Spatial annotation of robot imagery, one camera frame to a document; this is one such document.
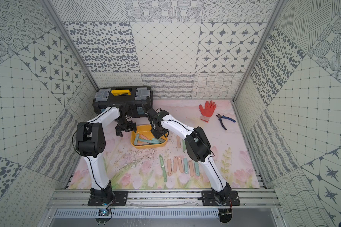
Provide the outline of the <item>aluminium frame rail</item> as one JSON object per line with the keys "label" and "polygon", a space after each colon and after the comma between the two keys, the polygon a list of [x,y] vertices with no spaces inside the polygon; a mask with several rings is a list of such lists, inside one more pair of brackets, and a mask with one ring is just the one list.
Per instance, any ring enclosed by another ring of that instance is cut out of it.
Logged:
{"label": "aluminium frame rail", "polygon": [[[126,190],[128,194],[116,198],[112,208],[281,208],[273,189],[237,189],[237,202],[218,205],[202,189]],[[89,208],[89,190],[55,190],[47,208]]]}

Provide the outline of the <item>light teal knife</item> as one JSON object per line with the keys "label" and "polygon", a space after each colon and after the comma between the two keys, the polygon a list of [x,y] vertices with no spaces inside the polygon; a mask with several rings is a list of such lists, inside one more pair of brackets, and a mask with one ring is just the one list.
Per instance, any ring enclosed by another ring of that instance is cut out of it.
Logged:
{"label": "light teal knife", "polygon": [[184,173],[188,174],[188,160],[187,160],[187,158],[183,159],[183,164],[184,164]]}

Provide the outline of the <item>long green knife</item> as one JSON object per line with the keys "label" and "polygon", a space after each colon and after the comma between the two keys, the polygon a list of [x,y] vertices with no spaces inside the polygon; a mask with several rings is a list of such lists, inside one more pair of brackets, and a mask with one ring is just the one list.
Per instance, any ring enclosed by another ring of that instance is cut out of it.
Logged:
{"label": "long green knife", "polygon": [[166,183],[167,182],[167,173],[165,170],[165,164],[164,164],[163,156],[159,155],[159,159],[160,159],[160,165],[161,165],[162,174],[163,174],[163,181]]}

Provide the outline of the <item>beige pink knife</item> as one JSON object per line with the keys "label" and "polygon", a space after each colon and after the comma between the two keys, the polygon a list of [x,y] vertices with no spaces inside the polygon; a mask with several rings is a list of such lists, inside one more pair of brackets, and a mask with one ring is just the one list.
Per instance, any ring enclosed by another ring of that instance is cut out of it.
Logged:
{"label": "beige pink knife", "polygon": [[172,176],[172,160],[171,159],[167,160],[167,172],[168,172],[168,176]]}

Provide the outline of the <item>red work glove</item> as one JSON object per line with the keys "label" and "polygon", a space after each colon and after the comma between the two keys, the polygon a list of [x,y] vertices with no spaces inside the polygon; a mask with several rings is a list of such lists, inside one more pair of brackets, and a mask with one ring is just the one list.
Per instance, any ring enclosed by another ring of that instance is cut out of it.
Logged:
{"label": "red work glove", "polygon": [[214,114],[217,104],[214,101],[206,101],[204,105],[199,105],[201,112],[200,119],[204,122],[209,122],[210,117]]}

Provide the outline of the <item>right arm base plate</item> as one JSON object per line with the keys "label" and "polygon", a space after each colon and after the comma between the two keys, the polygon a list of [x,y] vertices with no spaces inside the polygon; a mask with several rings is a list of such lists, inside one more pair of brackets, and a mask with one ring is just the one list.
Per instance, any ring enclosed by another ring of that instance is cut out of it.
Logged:
{"label": "right arm base plate", "polygon": [[240,206],[240,198],[237,191],[231,191],[226,196],[214,191],[202,191],[201,197],[198,200],[202,201],[203,206]]}

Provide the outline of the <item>yellow plastic storage box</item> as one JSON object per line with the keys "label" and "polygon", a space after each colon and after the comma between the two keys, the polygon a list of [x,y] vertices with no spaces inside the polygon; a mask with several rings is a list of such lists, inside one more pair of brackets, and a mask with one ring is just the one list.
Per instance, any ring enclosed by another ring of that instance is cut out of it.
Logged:
{"label": "yellow plastic storage box", "polygon": [[131,145],[137,149],[146,149],[146,148],[158,148],[158,147],[164,147],[167,143],[167,138],[165,136],[157,139],[162,144],[149,144],[145,142],[141,142],[138,139],[146,139],[146,140],[152,140],[155,139],[155,137],[151,133],[151,126],[148,125],[139,125],[137,126],[136,132],[132,132],[131,134]]}

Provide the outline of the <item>black plastic toolbox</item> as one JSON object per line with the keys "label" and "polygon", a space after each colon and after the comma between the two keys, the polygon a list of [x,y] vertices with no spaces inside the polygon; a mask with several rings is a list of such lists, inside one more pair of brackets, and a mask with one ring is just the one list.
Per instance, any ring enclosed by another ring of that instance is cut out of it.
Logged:
{"label": "black plastic toolbox", "polygon": [[150,86],[102,88],[96,92],[92,106],[96,114],[116,107],[126,117],[146,117],[143,106],[153,107],[153,91]]}

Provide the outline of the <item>floral pink table mat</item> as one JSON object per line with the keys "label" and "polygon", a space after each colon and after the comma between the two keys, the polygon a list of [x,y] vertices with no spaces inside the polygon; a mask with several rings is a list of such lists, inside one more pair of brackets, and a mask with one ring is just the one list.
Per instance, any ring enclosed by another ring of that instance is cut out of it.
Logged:
{"label": "floral pink table mat", "polygon": [[[178,122],[201,127],[211,144],[214,161],[233,189],[259,188],[250,155],[230,101],[216,101],[215,114],[209,122],[201,120],[201,100],[154,101],[155,109],[168,111]],[[188,156],[184,141],[170,133],[159,148],[133,146],[131,133],[115,134],[116,123],[105,130],[106,148],[103,164],[114,189],[209,189],[210,181],[200,163]]]}

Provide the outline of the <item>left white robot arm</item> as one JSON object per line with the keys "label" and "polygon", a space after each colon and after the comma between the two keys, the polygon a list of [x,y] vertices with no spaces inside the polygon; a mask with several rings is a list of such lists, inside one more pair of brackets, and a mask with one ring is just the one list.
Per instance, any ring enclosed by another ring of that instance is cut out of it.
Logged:
{"label": "left white robot arm", "polygon": [[123,132],[136,131],[136,123],[127,119],[124,107],[118,106],[107,107],[93,119],[78,123],[73,135],[74,149],[84,158],[90,172],[90,206],[109,206],[115,201],[103,158],[106,148],[104,129],[112,122],[117,123],[115,131],[119,137],[123,137]]}

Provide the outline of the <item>pale pink knife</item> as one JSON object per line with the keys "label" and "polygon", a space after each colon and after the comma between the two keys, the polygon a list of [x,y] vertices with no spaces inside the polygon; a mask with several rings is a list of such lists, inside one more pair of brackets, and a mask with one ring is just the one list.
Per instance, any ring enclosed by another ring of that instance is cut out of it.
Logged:
{"label": "pale pink knife", "polygon": [[173,173],[176,173],[176,172],[177,172],[177,168],[178,168],[178,157],[175,156],[175,157],[173,158],[173,169],[172,169]]}

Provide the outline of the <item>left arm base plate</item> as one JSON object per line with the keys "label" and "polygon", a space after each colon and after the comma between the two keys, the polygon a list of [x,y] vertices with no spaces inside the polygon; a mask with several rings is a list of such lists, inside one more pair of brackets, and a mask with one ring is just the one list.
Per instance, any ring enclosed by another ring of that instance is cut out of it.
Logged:
{"label": "left arm base plate", "polygon": [[129,191],[104,192],[92,190],[88,200],[88,206],[125,206]]}

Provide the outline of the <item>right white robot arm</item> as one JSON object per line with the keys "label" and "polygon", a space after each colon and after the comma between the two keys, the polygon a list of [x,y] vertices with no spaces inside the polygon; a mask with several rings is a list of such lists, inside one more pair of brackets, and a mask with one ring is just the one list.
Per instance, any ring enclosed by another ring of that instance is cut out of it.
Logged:
{"label": "right white robot arm", "polygon": [[232,188],[221,174],[214,161],[214,153],[211,150],[210,142],[201,127],[193,128],[175,119],[169,112],[143,105],[144,112],[151,125],[151,133],[159,139],[172,132],[183,139],[186,145],[188,156],[202,166],[211,184],[216,202],[226,205],[231,202]]}

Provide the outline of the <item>green fruit knife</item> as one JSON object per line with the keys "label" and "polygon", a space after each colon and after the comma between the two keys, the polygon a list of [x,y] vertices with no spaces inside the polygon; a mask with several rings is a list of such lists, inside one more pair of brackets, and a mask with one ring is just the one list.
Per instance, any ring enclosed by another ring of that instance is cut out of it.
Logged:
{"label": "green fruit knife", "polygon": [[186,144],[185,144],[184,140],[182,140],[182,150],[183,150],[183,152],[186,151]]}

